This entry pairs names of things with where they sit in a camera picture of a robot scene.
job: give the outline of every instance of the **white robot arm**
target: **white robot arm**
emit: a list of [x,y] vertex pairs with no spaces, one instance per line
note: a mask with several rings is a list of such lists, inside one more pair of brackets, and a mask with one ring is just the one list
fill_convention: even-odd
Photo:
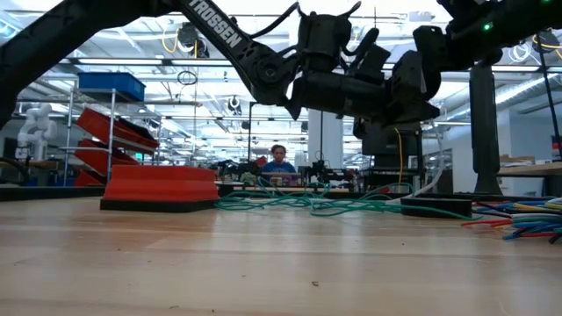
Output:
[[17,159],[26,160],[30,157],[31,145],[34,146],[33,158],[35,161],[40,162],[46,159],[47,141],[54,139],[57,135],[56,123],[48,117],[51,110],[50,104],[27,110],[25,123],[18,133]]

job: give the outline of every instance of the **green cable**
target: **green cable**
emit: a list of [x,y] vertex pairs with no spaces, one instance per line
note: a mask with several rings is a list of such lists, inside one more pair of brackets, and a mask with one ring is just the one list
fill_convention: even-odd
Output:
[[[378,190],[393,187],[396,185],[405,184],[414,192],[414,187],[409,183],[392,183],[388,184]],[[380,194],[376,191],[369,192],[359,199],[339,199],[339,200],[322,200],[314,201],[314,199],[325,199],[324,197],[329,193],[329,184],[324,185],[324,190],[321,194],[313,192],[292,192],[285,193],[275,187],[269,181],[259,177],[257,185],[261,192],[255,191],[236,191],[232,192],[225,197],[222,197],[216,204],[217,208],[224,211],[250,211],[255,209],[263,209],[265,206],[288,206],[288,207],[310,207],[310,214],[316,217],[334,217],[337,215],[342,215],[347,212],[365,211],[365,212],[392,212],[401,213],[403,208],[419,210],[422,212],[437,212],[441,214],[446,214],[451,217],[464,220],[479,220],[482,216],[477,218],[466,217],[463,215],[456,214],[454,212],[448,212],[445,210],[439,210],[431,207],[424,206],[410,206],[410,205],[388,205],[385,201],[373,200],[374,198],[384,198],[390,200],[391,198]],[[274,191],[266,189],[266,185],[274,188]],[[267,201],[251,202],[248,198],[268,198]],[[333,209],[338,210],[336,212],[322,212],[321,210]]]

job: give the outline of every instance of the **wooden table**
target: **wooden table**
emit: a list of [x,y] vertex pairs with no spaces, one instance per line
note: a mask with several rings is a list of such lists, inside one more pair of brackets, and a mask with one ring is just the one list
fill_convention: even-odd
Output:
[[562,176],[562,162],[502,168],[498,176]]
[[562,311],[561,245],[454,220],[303,209],[0,204],[0,315],[493,315]]
[[499,177],[539,177],[544,179],[544,196],[557,197],[561,193],[560,181],[562,176],[562,162],[545,163],[540,165],[518,166],[502,168]]

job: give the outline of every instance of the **green led light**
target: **green led light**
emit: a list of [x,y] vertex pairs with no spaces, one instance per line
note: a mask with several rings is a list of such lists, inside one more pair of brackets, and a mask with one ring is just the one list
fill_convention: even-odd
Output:
[[482,29],[483,29],[484,31],[490,31],[490,30],[492,30],[492,27],[494,27],[494,25],[492,24],[492,22],[490,22],[490,23],[484,24],[484,26],[482,27]]

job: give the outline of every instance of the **shelving rack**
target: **shelving rack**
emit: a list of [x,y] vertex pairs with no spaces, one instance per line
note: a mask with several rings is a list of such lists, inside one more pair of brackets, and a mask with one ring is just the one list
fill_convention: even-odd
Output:
[[[74,108],[74,102],[76,99],[76,93],[80,93],[80,94],[96,94],[96,95],[109,95],[111,96],[111,102],[110,102],[110,127],[109,127],[109,137],[108,137],[108,141],[107,141],[107,146],[108,148],[96,148],[96,147],[71,147],[70,146],[70,134],[71,134],[71,130],[72,130],[72,110]],[[151,147],[147,147],[141,144],[137,144],[134,142],[131,142],[129,140],[125,140],[122,139],[120,137],[116,137],[114,136],[114,123],[115,123],[115,107],[117,102],[123,103],[125,102],[130,102],[130,103],[134,103],[134,101],[130,100],[129,97],[119,93],[117,90],[112,89],[112,90],[93,90],[93,89],[77,89],[76,86],[74,89],[72,89],[71,93],[70,93],[70,98],[69,98],[69,102],[68,102],[68,121],[67,121],[67,141],[66,141],[66,147],[61,147],[59,148],[60,150],[65,151],[65,155],[64,155],[64,186],[67,186],[67,178],[68,178],[68,160],[70,157],[70,153],[71,152],[75,152],[76,150],[90,150],[90,151],[102,151],[102,152],[106,152],[107,153],[107,183],[109,183],[110,179],[111,179],[111,172],[112,172],[112,154],[113,154],[113,143],[117,142],[119,144],[126,144],[129,149],[131,150],[140,150],[142,153],[152,153],[152,155],[154,155],[155,153],[158,155],[158,159],[157,161],[159,161],[159,155],[160,155],[160,149],[154,149]],[[160,142],[160,128],[158,127],[159,133],[157,135],[157,141]]]

